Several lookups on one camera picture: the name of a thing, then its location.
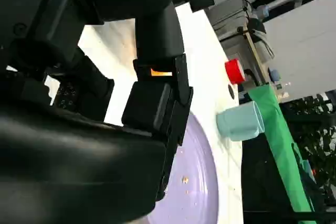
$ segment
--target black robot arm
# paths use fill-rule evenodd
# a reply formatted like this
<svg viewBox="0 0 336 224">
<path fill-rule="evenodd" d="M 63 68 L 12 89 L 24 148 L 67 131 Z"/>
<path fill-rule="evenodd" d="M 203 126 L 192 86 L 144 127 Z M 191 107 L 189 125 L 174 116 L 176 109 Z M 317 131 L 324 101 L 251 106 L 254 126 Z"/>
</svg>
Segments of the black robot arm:
<svg viewBox="0 0 336 224">
<path fill-rule="evenodd" d="M 172 0 L 0 1 L 0 223 L 125 223 L 150 213 L 193 96 Z M 77 44 L 84 25 L 126 18 L 136 20 L 138 81 L 118 127 L 103 122 L 114 81 Z M 60 81 L 53 106 L 47 76 Z"/>
</svg>

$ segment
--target red cap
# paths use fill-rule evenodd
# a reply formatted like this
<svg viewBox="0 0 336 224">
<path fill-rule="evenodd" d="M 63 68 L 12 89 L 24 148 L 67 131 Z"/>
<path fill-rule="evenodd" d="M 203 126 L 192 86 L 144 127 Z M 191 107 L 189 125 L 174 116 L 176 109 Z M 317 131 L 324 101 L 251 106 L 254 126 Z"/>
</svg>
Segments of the red cap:
<svg viewBox="0 0 336 224">
<path fill-rule="evenodd" d="M 240 84 L 245 81 L 244 70 L 238 59 L 226 62 L 225 69 L 231 84 Z"/>
</svg>

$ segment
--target cup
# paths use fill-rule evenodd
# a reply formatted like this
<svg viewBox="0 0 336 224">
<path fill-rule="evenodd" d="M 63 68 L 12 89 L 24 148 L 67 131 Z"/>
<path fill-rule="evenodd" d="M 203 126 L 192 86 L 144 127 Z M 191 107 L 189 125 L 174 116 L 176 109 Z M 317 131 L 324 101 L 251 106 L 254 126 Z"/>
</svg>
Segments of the cup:
<svg viewBox="0 0 336 224">
<path fill-rule="evenodd" d="M 228 109 L 217 115 L 217 127 L 223 137 L 232 141 L 244 141 L 256 138 L 265 132 L 261 112 L 256 102 Z"/>
</svg>

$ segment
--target table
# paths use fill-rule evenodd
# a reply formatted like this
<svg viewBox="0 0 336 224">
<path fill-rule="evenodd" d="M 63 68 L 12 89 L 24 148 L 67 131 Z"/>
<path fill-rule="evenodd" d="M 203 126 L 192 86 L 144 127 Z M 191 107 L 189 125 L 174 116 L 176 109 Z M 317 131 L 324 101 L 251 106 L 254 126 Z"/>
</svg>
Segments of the table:
<svg viewBox="0 0 336 224">
<path fill-rule="evenodd" d="M 179 6 L 187 55 L 188 76 L 194 87 L 191 111 L 201 124 L 213 151 L 219 187 L 218 223 L 243 223 L 240 169 L 241 143 L 222 139 L 216 126 L 216 113 L 238 105 L 237 87 L 233 100 L 225 72 L 226 55 L 204 11 L 192 13 L 190 5 Z M 79 46 L 101 72 L 115 80 L 105 121 L 122 125 L 121 115 L 136 81 L 132 60 L 136 57 L 134 21 L 85 27 Z"/>
</svg>

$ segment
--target plate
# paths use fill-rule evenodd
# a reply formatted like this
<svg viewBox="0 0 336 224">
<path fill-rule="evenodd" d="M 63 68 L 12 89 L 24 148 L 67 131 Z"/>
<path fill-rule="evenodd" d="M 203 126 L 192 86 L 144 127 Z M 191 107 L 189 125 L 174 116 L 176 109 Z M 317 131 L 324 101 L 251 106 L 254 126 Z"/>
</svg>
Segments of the plate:
<svg viewBox="0 0 336 224">
<path fill-rule="evenodd" d="M 205 133 L 189 115 L 183 146 L 177 149 L 165 197 L 148 215 L 150 224 L 217 224 L 218 183 Z"/>
</svg>

